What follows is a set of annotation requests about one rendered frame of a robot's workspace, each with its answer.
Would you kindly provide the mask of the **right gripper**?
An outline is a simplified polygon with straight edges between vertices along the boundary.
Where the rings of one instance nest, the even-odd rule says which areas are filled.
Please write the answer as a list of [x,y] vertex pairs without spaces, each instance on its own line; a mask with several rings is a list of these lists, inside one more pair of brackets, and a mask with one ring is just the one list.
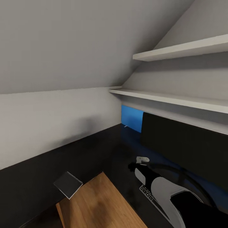
[[138,165],[139,163],[130,163],[129,165],[128,165],[128,169],[130,169],[130,171],[131,172],[135,172],[135,168],[136,168],[136,166]]

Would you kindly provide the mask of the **monitor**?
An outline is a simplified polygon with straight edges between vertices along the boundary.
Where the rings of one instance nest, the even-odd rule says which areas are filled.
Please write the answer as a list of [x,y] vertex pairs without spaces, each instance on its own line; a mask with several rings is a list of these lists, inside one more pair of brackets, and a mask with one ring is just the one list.
[[209,193],[186,171],[200,176],[228,192],[228,135],[176,121],[149,112],[143,113],[140,144],[182,166],[165,164],[194,181],[219,210]]

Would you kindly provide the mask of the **notebook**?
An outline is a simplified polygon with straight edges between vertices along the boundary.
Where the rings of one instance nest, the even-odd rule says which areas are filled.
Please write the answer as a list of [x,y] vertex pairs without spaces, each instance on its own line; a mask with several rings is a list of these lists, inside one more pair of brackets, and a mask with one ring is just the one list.
[[65,172],[53,183],[68,199],[70,199],[77,190],[83,185],[81,181]]

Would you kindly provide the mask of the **keyboard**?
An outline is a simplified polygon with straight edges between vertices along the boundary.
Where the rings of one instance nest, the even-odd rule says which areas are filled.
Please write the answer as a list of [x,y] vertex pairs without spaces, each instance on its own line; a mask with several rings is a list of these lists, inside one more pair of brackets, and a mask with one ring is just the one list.
[[157,202],[152,193],[144,185],[141,185],[139,189],[149,199],[149,201],[158,209],[158,211],[166,218],[166,220],[173,226],[170,219],[168,218],[164,210],[161,208],[160,204]]

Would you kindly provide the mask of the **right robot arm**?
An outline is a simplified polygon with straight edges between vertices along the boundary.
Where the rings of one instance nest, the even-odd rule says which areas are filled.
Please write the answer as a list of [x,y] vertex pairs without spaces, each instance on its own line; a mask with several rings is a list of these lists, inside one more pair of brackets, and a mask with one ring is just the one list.
[[141,164],[149,158],[137,156],[136,160],[128,169],[152,193],[175,228],[228,228],[228,214],[204,204],[192,191]]

